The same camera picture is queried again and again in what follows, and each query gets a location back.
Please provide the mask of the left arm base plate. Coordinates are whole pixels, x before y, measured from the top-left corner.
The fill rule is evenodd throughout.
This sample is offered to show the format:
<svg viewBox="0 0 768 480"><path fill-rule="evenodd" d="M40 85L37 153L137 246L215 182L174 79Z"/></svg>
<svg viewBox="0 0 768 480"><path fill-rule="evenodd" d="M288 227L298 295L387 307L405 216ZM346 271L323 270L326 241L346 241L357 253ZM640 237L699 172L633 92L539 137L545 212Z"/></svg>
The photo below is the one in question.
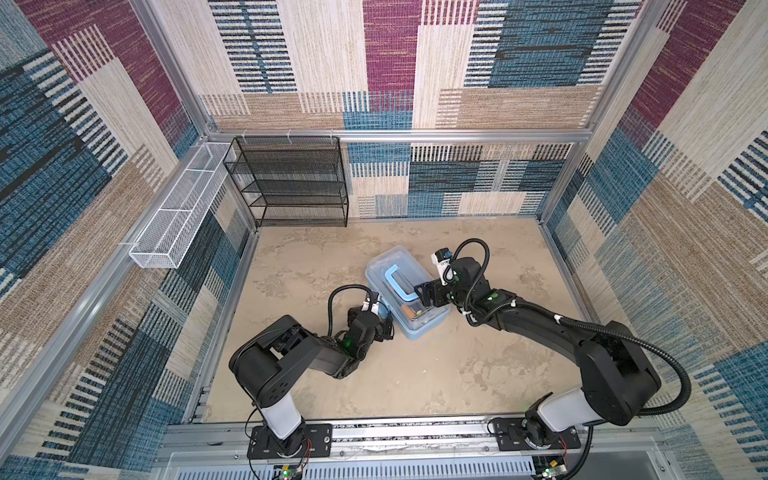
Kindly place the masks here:
<svg viewBox="0 0 768 480"><path fill-rule="evenodd" d="M251 431L247 458L249 460L299 460L327 458L333 440L330 423L302 423L286 439L278 439L267 426L256 426Z"/></svg>

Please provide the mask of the light blue plastic toolbox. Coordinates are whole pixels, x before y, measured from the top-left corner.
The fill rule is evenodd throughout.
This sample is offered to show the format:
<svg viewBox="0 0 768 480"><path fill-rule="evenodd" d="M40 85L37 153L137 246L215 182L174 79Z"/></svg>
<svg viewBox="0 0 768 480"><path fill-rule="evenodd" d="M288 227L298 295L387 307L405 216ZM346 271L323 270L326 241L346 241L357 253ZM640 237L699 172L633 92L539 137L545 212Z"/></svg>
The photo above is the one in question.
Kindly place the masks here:
<svg viewBox="0 0 768 480"><path fill-rule="evenodd" d="M421 303L415 286L430 281L431 277L404 246L396 246L371 259L365 277L409 340L421 338L449 315L449 305L425 308ZM423 314L409 320L402 310L403 305L421 309Z"/></svg>

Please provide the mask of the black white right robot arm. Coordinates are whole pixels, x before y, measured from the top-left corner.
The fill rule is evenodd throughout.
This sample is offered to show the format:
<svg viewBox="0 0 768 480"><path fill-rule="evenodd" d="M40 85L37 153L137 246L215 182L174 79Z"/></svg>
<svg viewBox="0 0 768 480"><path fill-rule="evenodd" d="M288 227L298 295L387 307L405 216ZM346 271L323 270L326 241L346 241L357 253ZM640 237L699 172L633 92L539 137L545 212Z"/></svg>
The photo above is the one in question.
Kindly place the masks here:
<svg viewBox="0 0 768 480"><path fill-rule="evenodd" d="M432 256L437 278L417 285L415 292L427 306L451 304L470 326L521 335L579 369L580 387L547 394L526 411L521 428L532 448L549 447L577 425L625 426L637 416L669 414L688 402L690 377L671 354L619 322L576 320L492 287L485 277L490 249L481 239L474 242L483 248L481 261L440 249Z"/></svg>

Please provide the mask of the wooden handled screwdriver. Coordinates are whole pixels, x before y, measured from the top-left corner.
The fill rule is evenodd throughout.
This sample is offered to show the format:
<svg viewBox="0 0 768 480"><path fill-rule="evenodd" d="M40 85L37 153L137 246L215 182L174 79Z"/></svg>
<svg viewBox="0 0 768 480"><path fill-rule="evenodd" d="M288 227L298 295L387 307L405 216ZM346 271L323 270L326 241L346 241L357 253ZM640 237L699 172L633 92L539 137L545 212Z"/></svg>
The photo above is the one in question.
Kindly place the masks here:
<svg viewBox="0 0 768 480"><path fill-rule="evenodd" d="M402 310L407 319L413 320L423 314L421 309L414 309L409 305L403 305Z"/></svg>

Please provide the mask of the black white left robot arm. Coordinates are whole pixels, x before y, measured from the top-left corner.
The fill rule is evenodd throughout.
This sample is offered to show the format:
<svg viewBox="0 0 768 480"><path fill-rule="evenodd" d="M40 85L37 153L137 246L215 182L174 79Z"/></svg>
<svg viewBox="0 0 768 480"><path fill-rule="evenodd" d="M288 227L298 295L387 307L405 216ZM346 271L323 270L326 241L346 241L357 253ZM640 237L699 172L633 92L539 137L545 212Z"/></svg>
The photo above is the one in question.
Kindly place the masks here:
<svg viewBox="0 0 768 480"><path fill-rule="evenodd" d="M305 371L344 379L366 359L373 343L394 338L391 315L380 306L379 294L365 285L348 284L333 290L327 302L328 319L333 319L335 297L347 290L360 290L366 297L360 307L348 311L345 330L320 336L284 315L229 360L230 371L262 416L271 439L283 448L293 451L304 441L305 421L290 390Z"/></svg>

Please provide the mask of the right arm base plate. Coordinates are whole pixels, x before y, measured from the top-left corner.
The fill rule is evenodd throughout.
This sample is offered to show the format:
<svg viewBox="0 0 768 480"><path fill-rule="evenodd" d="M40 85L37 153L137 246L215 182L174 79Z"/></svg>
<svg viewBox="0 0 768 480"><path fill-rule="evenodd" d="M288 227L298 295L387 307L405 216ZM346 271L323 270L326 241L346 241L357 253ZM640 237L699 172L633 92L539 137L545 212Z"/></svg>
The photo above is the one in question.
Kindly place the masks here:
<svg viewBox="0 0 768 480"><path fill-rule="evenodd" d="M502 452L578 450L582 447L579 435L573 427L562 432L553 432L543 423L526 417L494 417L486 427Z"/></svg>

